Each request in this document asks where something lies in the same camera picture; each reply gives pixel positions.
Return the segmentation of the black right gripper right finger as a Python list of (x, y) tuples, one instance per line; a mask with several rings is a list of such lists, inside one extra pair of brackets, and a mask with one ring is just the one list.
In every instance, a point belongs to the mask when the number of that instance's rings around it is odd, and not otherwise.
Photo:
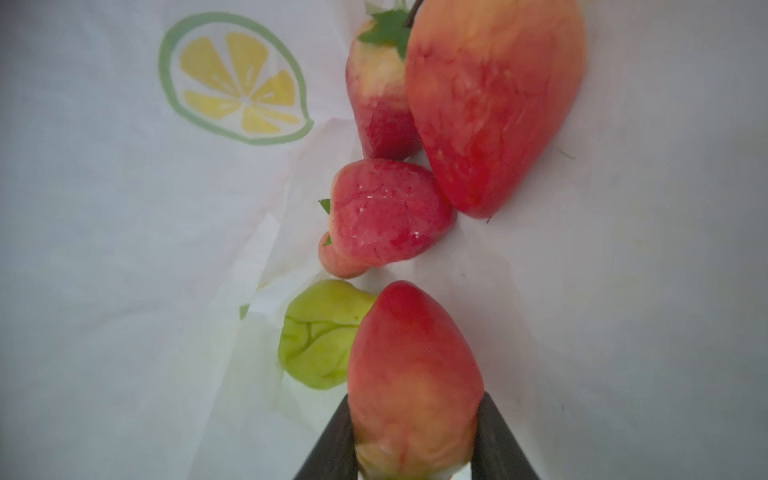
[(471, 479), (540, 479), (488, 392), (478, 408)]

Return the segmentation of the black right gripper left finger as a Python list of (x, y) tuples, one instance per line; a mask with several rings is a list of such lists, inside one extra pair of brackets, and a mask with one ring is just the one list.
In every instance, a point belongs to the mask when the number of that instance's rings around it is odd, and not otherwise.
[(294, 480), (356, 480), (359, 466), (354, 428), (345, 395)]

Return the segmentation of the red-yellow fake strawberry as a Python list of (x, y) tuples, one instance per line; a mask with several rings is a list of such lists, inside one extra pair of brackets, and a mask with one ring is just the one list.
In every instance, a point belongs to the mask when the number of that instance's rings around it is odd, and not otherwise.
[(362, 320), (347, 375), (355, 454), (366, 479), (449, 479), (469, 461), (484, 395), (449, 313), (408, 281)]

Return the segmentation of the green fake pear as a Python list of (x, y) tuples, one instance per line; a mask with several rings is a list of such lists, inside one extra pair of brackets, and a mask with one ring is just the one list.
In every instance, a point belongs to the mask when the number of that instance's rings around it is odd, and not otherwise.
[(277, 357), (299, 383), (328, 390), (347, 381), (359, 326), (378, 296), (343, 280), (320, 280), (287, 306)]

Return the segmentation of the small pink fake fruit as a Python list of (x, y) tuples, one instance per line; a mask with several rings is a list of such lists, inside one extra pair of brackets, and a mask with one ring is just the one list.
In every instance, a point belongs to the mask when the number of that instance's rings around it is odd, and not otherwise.
[(333, 245), (328, 231), (318, 243), (318, 258), (329, 274), (341, 279), (356, 278), (369, 270), (367, 265), (340, 253)]

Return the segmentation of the white lemon-print plastic bag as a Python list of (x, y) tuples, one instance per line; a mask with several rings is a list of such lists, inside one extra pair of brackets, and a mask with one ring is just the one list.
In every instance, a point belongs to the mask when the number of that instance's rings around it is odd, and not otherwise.
[[(347, 381), (288, 375), (366, 4), (1, 5), (1, 475), (293, 479)], [(767, 5), (576, 1), (586, 69), (492, 217), (408, 281), (540, 479), (767, 475)]]

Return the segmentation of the large red fake apple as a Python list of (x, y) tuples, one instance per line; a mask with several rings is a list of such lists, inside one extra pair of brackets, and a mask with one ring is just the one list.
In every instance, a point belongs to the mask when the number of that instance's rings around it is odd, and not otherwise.
[(495, 215), (563, 125), (586, 69), (576, 1), (425, 1), (405, 83), (432, 171), (465, 215)]

